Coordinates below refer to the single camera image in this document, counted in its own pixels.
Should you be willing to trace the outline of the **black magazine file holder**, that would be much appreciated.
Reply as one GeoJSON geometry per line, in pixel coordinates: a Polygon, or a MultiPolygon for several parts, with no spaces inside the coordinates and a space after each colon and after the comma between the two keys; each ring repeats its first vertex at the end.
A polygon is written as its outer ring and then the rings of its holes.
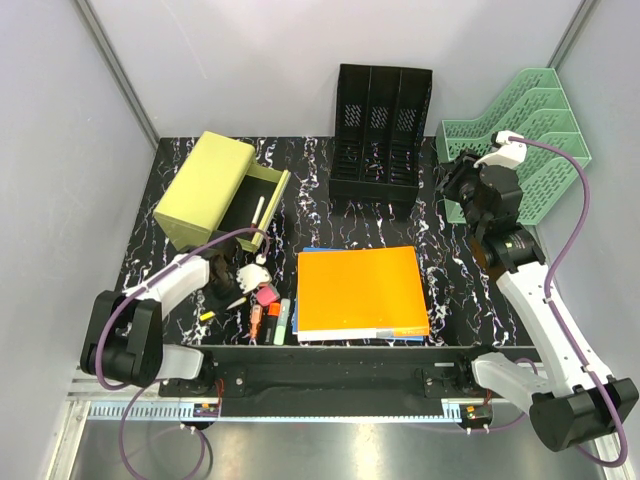
{"type": "Polygon", "coordinates": [[[432,77],[430,69],[340,66],[331,199],[413,206],[432,77]]]}

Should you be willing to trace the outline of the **yellow-green drawer cabinet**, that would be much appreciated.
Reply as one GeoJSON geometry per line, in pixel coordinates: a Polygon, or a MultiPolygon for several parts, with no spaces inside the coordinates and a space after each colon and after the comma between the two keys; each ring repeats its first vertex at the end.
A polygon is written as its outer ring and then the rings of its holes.
{"type": "Polygon", "coordinates": [[[266,231],[290,177],[288,170],[259,165],[252,145],[206,131],[161,197],[153,218],[180,251],[251,227],[258,199],[264,196],[256,228],[266,231]]]}

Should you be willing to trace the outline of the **red-capped white marker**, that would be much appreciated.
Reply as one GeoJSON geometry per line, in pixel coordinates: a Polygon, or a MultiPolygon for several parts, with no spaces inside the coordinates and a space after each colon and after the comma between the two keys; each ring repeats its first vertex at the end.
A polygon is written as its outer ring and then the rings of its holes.
{"type": "Polygon", "coordinates": [[[261,219],[261,214],[265,206],[266,199],[264,196],[260,196],[252,217],[251,227],[256,228],[259,225],[259,221],[261,219]]]}

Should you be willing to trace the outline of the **pink eraser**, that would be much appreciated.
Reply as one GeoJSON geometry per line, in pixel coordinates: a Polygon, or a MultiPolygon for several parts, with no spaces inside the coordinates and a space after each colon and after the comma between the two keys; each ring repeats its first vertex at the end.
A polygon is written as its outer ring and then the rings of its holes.
{"type": "Polygon", "coordinates": [[[277,303],[279,299],[280,294],[272,284],[267,284],[261,287],[256,293],[256,301],[262,307],[267,307],[272,303],[277,303]]]}

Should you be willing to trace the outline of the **yellow-capped white marker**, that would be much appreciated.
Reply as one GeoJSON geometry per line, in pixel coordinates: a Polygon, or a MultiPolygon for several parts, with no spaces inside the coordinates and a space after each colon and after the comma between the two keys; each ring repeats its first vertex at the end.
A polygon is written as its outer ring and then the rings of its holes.
{"type": "Polygon", "coordinates": [[[202,314],[199,317],[199,320],[201,322],[206,322],[206,321],[209,321],[209,320],[213,319],[214,317],[215,317],[215,313],[213,311],[208,311],[208,312],[202,314]]]}

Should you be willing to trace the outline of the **green clear highlighter pen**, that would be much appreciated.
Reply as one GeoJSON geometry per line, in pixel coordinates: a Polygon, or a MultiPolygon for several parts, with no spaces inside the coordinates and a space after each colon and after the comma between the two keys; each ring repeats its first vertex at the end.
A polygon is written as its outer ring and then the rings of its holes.
{"type": "Polygon", "coordinates": [[[246,303],[246,301],[247,301],[246,297],[241,297],[238,300],[236,300],[236,301],[232,302],[231,304],[229,304],[226,307],[226,310],[229,311],[229,310],[232,310],[234,308],[237,308],[237,307],[241,306],[242,304],[246,303]]]}

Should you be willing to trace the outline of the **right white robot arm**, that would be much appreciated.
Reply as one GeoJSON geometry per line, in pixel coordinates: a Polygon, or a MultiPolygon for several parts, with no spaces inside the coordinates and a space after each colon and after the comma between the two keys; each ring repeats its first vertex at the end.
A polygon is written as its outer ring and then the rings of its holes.
{"type": "Polygon", "coordinates": [[[454,371],[454,384],[466,396],[485,389],[508,400],[549,450],[561,451],[619,434],[639,392],[594,353],[549,282],[541,247],[518,221],[523,192],[515,166],[509,158],[463,150],[444,164],[437,190],[461,206],[474,258],[516,311],[546,375],[494,347],[475,347],[454,371]]]}

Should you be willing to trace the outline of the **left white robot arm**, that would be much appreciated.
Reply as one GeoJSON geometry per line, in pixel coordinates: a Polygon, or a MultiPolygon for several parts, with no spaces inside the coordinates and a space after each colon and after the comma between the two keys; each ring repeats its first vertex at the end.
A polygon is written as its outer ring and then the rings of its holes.
{"type": "Polygon", "coordinates": [[[196,396],[215,386],[216,372],[189,347],[164,343],[163,320],[197,290],[205,308],[225,313],[244,296],[236,281],[241,247],[227,240],[197,255],[184,250],[148,280],[126,291],[105,290],[94,301],[80,355],[80,369],[103,381],[147,387],[162,377],[181,378],[196,396]]]}

